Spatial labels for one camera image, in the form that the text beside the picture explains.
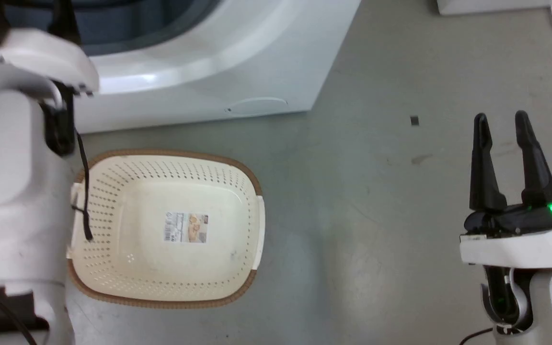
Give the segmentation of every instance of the washing machine door opening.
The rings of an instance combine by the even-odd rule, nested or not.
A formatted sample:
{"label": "washing machine door opening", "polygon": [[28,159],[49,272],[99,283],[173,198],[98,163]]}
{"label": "washing machine door opening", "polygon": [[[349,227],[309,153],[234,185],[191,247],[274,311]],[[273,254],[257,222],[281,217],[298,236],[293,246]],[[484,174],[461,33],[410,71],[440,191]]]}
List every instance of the washing machine door opening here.
{"label": "washing machine door opening", "polygon": [[[221,0],[72,0],[82,48],[107,55],[154,46],[189,31]],[[46,30],[53,0],[6,0],[6,17],[16,28]]]}

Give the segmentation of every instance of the gray floor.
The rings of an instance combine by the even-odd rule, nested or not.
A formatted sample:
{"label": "gray floor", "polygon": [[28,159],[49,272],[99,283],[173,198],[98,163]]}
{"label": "gray floor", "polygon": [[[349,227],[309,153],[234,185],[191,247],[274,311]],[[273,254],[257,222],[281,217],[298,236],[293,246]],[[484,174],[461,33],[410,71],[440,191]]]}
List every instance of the gray floor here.
{"label": "gray floor", "polygon": [[252,288],[223,308],[143,310],[70,286],[77,343],[446,345],[488,327],[481,269],[458,251],[472,118],[488,114],[500,187],[520,200],[517,109],[552,167],[552,26],[544,10],[445,18],[433,3],[365,0],[308,114],[86,136],[90,156],[242,161],[263,185],[267,232]]}

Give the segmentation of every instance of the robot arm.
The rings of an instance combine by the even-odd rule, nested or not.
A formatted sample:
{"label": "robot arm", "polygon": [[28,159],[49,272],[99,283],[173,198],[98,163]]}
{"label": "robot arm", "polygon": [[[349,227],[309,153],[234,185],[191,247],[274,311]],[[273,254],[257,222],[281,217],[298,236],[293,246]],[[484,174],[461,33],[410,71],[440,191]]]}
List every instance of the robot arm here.
{"label": "robot arm", "polygon": [[[66,16],[57,16],[52,33],[65,37]],[[64,294],[73,173],[64,158],[75,146],[74,96],[98,88],[75,43],[34,29],[11,29],[0,43],[0,300],[39,344],[74,343]],[[0,344],[24,343],[9,321],[0,311]]]}
{"label": "robot arm", "polygon": [[482,302],[498,345],[552,344],[552,175],[528,114],[515,115],[523,151],[523,203],[499,192],[484,114],[474,126],[470,208],[460,236],[463,262],[483,265]]}

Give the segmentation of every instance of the laundry basket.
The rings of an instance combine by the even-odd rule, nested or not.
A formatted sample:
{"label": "laundry basket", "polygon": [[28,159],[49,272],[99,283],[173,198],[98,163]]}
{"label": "laundry basket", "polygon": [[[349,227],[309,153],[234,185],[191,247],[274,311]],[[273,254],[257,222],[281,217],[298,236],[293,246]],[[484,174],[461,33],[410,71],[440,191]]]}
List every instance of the laundry basket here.
{"label": "laundry basket", "polygon": [[[208,308],[251,286],[265,207],[246,166],[201,153],[124,150],[89,167],[94,240],[85,240],[77,212],[68,249],[70,276],[83,293],[148,308]],[[82,172],[77,182],[82,208]]]}

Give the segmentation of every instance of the washing machine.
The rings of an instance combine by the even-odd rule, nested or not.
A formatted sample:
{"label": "washing machine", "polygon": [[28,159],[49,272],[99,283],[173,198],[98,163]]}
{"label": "washing machine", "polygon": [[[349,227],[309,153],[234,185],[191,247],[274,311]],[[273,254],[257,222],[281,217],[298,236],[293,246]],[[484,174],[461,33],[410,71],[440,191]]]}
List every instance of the washing machine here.
{"label": "washing machine", "polygon": [[[101,89],[81,133],[312,108],[361,0],[73,0]],[[7,0],[46,29],[52,0]]]}

